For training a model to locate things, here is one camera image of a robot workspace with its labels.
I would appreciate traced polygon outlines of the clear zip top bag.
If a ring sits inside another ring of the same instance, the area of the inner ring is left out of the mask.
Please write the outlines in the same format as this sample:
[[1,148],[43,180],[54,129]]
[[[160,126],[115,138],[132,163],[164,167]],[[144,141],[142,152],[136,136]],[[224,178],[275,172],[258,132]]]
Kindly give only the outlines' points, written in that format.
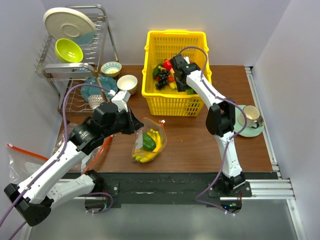
[[164,150],[167,144],[165,122],[164,119],[160,121],[147,117],[142,119],[144,126],[136,133],[132,161],[140,164],[151,162]]

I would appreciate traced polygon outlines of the yellow toy banana bunch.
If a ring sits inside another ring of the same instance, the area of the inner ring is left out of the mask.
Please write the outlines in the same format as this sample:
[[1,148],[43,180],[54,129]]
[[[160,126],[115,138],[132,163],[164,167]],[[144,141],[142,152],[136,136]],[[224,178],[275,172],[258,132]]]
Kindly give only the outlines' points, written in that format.
[[150,129],[142,134],[142,148],[136,150],[132,155],[133,160],[139,163],[152,161],[162,148],[162,138],[159,131]]

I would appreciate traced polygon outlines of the green toy cucumber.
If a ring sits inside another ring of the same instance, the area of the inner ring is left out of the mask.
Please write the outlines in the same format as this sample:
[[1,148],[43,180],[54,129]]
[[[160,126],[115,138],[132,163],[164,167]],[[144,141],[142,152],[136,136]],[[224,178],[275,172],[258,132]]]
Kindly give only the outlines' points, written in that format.
[[192,88],[187,89],[185,92],[187,95],[196,95],[197,94],[196,91]]

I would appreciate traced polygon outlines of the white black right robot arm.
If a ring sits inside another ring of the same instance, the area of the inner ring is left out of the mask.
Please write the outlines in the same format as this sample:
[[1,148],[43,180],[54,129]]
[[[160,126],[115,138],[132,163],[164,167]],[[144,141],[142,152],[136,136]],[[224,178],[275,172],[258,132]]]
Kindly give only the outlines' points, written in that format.
[[235,145],[235,102],[219,93],[195,62],[189,63],[181,54],[169,61],[173,67],[178,91],[195,90],[208,109],[205,126],[215,137],[222,158],[218,187],[227,196],[233,197],[246,182]]

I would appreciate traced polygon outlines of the green toy bell pepper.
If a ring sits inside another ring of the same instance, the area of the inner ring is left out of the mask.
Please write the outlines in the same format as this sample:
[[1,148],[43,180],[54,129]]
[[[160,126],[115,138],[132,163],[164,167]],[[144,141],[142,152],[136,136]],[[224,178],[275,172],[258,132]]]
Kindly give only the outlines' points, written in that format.
[[152,152],[156,148],[156,142],[147,133],[142,134],[142,149],[146,152]]

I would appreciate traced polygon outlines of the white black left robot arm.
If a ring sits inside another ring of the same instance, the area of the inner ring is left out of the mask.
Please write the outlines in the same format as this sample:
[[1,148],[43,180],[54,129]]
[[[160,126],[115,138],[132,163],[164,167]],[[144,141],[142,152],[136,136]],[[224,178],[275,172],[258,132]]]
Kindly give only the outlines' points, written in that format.
[[8,184],[4,192],[26,223],[33,227],[45,220],[57,206],[81,195],[99,196],[104,179],[95,170],[56,186],[77,163],[114,134],[135,134],[144,124],[129,107],[121,108],[104,102],[67,134],[67,141],[35,173],[19,184]]

